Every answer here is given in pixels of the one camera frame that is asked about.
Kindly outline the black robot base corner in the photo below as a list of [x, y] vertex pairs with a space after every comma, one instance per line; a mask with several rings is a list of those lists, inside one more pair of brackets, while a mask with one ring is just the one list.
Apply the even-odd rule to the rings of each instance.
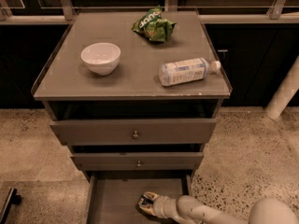
[[5, 224], [11, 206], [19, 205], [21, 201], [22, 196], [18, 193], [18, 190], [14, 188], [10, 189], [0, 211], [0, 224]]

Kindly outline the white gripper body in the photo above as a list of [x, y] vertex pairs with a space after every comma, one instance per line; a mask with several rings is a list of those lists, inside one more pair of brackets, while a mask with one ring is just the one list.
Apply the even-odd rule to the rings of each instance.
[[159, 195], [152, 205], [152, 214], [159, 218], [178, 218], [177, 201], [168, 196]]

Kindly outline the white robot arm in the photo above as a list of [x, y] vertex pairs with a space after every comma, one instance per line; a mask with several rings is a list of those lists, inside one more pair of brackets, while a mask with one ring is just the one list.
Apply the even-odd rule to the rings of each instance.
[[265, 108], [223, 108], [192, 193], [146, 192], [137, 206], [178, 224], [298, 224], [299, 88], [294, 63]]

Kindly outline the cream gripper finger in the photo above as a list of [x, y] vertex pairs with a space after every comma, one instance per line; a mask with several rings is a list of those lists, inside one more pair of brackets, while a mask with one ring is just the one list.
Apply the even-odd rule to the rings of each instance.
[[151, 191], [146, 191], [143, 193], [143, 198], [149, 201], [155, 201], [159, 197], [159, 194]]
[[156, 213], [154, 212], [151, 204], [145, 204], [145, 205], [140, 204], [139, 208], [146, 214], [149, 214], [151, 216], [156, 216]]

